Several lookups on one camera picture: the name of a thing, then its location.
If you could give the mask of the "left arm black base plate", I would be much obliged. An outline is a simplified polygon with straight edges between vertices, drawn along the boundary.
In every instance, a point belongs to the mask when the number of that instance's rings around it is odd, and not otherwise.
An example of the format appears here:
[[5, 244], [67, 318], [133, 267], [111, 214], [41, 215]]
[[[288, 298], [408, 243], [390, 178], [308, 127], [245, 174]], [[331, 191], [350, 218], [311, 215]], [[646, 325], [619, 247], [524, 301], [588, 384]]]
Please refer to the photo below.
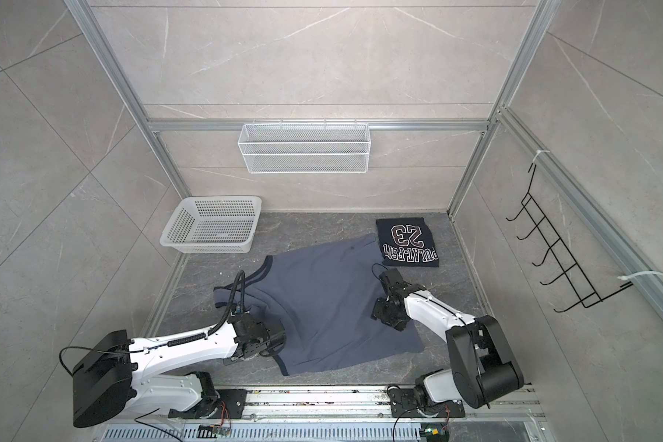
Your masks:
[[185, 412], [169, 410], [168, 418], [175, 419], [241, 419], [248, 390], [219, 390], [210, 398], [204, 398]]

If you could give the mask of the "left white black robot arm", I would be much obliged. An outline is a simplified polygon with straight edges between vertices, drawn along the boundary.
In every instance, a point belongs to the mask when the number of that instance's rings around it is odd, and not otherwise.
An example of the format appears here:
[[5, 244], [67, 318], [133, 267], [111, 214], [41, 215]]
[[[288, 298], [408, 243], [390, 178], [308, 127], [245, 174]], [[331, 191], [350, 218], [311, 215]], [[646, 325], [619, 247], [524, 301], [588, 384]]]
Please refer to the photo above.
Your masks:
[[196, 331], [132, 338], [112, 331], [68, 372], [73, 386], [73, 425], [95, 427], [119, 415], [163, 414], [198, 419], [223, 414], [223, 398], [210, 374], [175, 370], [208, 360], [228, 363], [269, 353], [285, 343], [280, 320], [250, 313]]

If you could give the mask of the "navy tank top red trim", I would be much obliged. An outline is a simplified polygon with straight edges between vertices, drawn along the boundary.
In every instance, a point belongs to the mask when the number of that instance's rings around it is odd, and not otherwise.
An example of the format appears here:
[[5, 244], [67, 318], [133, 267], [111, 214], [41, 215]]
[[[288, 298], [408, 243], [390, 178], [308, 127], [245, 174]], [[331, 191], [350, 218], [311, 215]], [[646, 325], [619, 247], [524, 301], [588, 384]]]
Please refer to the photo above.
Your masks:
[[383, 264], [392, 267], [439, 267], [433, 234], [423, 217], [376, 220]]

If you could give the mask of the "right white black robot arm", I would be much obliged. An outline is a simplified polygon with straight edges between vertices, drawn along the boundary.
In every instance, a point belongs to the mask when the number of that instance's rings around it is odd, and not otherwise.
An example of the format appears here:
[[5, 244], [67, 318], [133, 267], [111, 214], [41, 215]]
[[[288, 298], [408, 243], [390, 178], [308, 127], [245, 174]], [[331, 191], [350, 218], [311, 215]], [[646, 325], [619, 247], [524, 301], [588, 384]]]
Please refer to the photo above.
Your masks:
[[523, 372], [496, 318], [458, 311], [423, 285], [405, 281], [397, 269], [387, 269], [377, 279], [385, 296], [377, 299], [372, 319], [398, 332], [418, 322], [447, 346], [449, 367], [416, 381], [414, 410], [427, 413], [450, 401], [479, 409], [525, 386]]

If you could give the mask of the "white plastic laundry basket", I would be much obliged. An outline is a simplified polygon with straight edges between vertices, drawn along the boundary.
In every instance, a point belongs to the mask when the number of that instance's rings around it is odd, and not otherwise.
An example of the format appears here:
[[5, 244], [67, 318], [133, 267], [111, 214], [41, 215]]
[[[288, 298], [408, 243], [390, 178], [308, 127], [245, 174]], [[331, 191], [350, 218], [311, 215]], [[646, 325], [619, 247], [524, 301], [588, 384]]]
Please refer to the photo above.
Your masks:
[[159, 243], [185, 254], [247, 253], [262, 211], [258, 196], [188, 197], [180, 201]]

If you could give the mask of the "white zip tie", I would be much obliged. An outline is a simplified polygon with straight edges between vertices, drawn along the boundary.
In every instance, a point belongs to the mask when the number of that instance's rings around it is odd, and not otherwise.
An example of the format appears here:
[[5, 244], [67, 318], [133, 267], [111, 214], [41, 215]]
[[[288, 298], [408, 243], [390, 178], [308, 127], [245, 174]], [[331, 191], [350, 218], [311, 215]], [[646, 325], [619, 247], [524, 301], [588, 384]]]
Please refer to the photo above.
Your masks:
[[654, 271], [654, 270], [644, 270], [644, 271], [639, 271], [631, 274], [624, 274], [623, 276], [617, 276], [617, 279], [620, 281], [631, 281], [634, 280], [635, 278], [639, 278], [642, 276], [655, 276], [655, 277], [663, 277], [663, 272], [659, 271]]
[[539, 158], [539, 156], [541, 156], [542, 154], [548, 154], [548, 153], [551, 153], [551, 151], [548, 150], [548, 149], [538, 149], [538, 150], [536, 150], [535, 155], [532, 159], [532, 164], [535, 164], [535, 162]]

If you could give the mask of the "white zip tie upper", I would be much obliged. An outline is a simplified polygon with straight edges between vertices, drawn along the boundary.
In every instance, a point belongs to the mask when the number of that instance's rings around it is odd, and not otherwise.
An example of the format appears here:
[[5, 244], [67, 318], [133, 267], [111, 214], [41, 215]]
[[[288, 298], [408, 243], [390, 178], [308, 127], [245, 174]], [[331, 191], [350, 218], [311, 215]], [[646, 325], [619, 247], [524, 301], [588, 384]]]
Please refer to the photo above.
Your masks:
[[536, 150], [535, 155], [532, 159], [532, 164], [535, 164], [535, 162], [539, 158], [539, 156], [541, 156], [542, 154], [548, 154], [548, 153], [551, 153], [551, 151], [548, 150], [548, 149], [538, 149], [538, 150]]

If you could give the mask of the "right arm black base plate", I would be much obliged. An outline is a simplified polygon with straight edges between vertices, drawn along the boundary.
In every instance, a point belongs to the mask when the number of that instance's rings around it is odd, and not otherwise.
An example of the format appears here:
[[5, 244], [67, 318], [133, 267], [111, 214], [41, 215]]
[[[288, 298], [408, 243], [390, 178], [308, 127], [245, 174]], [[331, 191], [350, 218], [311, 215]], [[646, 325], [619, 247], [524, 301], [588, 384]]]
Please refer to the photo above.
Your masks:
[[420, 394], [416, 388], [406, 389], [390, 385], [385, 390], [390, 401], [393, 418], [464, 418], [466, 412], [462, 400], [434, 403]]

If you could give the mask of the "small circuit board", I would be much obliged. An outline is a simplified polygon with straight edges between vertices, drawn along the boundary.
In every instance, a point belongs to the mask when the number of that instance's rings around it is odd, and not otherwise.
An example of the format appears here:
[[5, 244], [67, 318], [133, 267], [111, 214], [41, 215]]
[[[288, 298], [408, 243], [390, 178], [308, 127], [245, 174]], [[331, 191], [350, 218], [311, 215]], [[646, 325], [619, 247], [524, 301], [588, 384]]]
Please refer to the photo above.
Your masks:
[[224, 425], [199, 425], [196, 437], [201, 439], [224, 438], [224, 436], [229, 436], [230, 432], [231, 428], [224, 427]]

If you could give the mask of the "white zip tie lower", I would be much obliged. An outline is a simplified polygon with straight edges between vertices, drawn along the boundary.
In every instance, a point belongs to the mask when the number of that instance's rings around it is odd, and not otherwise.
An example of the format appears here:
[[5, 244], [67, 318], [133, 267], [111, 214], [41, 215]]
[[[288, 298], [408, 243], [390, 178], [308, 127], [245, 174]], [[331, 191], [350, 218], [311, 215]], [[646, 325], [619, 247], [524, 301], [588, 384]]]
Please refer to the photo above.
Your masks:
[[634, 280], [635, 278], [639, 278], [642, 276], [655, 276], [655, 277], [663, 277], [663, 272], [659, 271], [654, 271], [654, 270], [644, 270], [644, 271], [639, 271], [631, 274], [624, 274], [623, 276], [617, 276], [617, 279], [620, 281], [631, 281]]

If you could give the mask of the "aluminium frame profiles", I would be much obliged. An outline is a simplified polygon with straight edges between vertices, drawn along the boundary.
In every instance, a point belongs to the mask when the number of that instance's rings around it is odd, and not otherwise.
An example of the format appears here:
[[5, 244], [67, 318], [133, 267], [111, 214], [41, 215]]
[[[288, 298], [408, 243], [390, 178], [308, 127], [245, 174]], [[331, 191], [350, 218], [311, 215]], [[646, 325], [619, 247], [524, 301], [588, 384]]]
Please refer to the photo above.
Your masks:
[[[243, 119], [177, 119], [150, 120], [145, 114], [143, 104], [136, 97], [131, 83], [123, 72], [123, 68], [115, 57], [112, 47], [105, 38], [90, 5], [85, 1], [69, 1], [66, 4], [77, 25], [83, 32], [98, 61], [123, 100], [126, 110], [136, 121], [136, 126], [145, 136], [145, 141], [156, 155], [160, 165], [171, 180], [180, 197], [188, 197], [191, 192], [184, 183], [182, 175], [174, 165], [169, 153], [158, 138], [162, 131], [237, 131], [246, 123]], [[510, 68], [508, 77], [499, 93], [497, 104], [484, 119], [452, 118], [452, 119], [367, 119], [365, 123], [377, 131], [479, 131], [481, 136], [475, 151], [466, 167], [459, 187], [449, 205], [449, 214], [456, 215], [460, 204], [468, 191], [484, 159], [489, 144], [494, 138], [497, 127], [503, 126], [515, 137], [517, 142], [535, 155], [536, 150], [544, 149], [535, 134], [530, 132], [526, 123], [510, 108], [508, 103], [513, 99], [527, 71], [529, 62], [538, 49], [538, 40], [543, 37], [548, 22], [554, 17], [559, 4], [556, 1], [539, 3], [535, 16], [519, 48], [517, 61]], [[598, 202], [578, 183], [552, 154], [542, 154], [536, 160], [537, 168], [541, 169], [552, 186], [570, 204], [582, 222], [590, 230], [595, 239], [609, 253], [611, 259], [627, 273], [644, 271], [653, 268], [653, 263], [646, 258], [642, 250], [627, 237], [615, 221], [599, 206]], [[635, 278], [635, 286], [663, 320], [663, 277], [642, 276]]]

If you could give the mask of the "aluminium mounting rail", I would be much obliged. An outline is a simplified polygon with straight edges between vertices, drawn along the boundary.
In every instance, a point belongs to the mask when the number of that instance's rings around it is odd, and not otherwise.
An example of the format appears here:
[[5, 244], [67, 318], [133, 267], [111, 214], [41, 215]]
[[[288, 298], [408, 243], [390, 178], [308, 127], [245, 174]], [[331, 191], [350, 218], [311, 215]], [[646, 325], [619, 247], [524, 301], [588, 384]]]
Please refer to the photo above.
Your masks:
[[[300, 419], [333, 418], [378, 418], [397, 419], [390, 412], [390, 401], [385, 392], [387, 387], [380, 386], [272, 386], [254, 387], [248, 390], [246, 405], [241, 419], [256, 422]], [[204, 398], [210, 398], [224, 388], [208, 390]], [[184, 403], [176, 405], [172, 396], [166, 397], [164, 390], [147, 388], [145, 399], [140, 401], [131, 413], [143, 414], [157, 408], [168, 417], [169, 410], [185, 412], [194, 405]], [[515, 418], [517, 420], [543, 419], [545, 414], [531, 389], [518, 392], [484, 406], [473, 409], [464, 404], [466, 416], [455, 419], [490, 420], [493, 418]]]

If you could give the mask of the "grey blue tank top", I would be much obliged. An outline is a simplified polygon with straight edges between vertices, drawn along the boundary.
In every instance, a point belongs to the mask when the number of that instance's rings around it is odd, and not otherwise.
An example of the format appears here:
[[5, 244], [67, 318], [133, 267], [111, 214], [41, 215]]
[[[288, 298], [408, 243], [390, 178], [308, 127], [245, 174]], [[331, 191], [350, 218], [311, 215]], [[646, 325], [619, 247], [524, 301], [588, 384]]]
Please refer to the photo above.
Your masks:
[[274, 361], [285, 376], [421, 353], [414, 325], [396, 331], [372, 318], [385, 295], [373, 274], [381, 260], [373, 234], [269, 255], [235, 300], [256, 320], [283, 325], [287, 341]]

